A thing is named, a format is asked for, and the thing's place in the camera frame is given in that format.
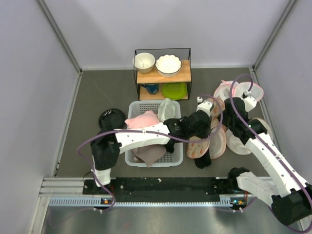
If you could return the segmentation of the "black bra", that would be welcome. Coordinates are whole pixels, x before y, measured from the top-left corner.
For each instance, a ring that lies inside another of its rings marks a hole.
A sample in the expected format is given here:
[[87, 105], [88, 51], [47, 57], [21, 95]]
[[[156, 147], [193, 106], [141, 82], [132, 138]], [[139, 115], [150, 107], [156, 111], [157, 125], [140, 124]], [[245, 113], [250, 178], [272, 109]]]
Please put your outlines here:
[[211, 163], [212, 163], [212, 160], [210, 158], [209, 151], [207, 151], [202, 157], [195, 159], [195, 165], [197, 168], [200, 168], [200, 169], [210, 166]]

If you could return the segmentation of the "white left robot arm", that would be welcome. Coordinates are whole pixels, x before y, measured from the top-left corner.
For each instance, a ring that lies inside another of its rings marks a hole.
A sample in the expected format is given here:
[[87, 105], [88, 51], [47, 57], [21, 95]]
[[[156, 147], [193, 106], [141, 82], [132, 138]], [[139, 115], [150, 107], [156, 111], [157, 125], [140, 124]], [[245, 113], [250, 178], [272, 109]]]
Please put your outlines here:
[[90, 143], [94, 174], [94, 188], [106, 193], [111, 186], [111, 169], [120, 154], [140, 147], [164, 145], [172, 153], [174, 145], [190, 142], [191, 137], [208, 139], [211, 132], [212, 101], [197, 98], [197, 108], [188, 117], [171, 118], [153, 126], [99, 133]]

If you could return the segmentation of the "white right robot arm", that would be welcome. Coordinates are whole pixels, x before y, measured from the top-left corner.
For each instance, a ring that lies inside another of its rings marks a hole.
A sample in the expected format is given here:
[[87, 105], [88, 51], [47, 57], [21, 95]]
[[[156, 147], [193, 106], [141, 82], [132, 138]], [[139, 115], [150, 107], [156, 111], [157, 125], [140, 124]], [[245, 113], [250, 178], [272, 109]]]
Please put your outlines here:
[[312, 214], [312, 186], [279, 152], [263, 124], [249, 119], [248, 110], [256, 104], [252, 96], [226, 99], [222, 123], [254, 154], [273, 183], [245, 168], [234, 168], [227, 185], [233, 193], [245, 190], [263, 201], [279, 222], [288, 226]]

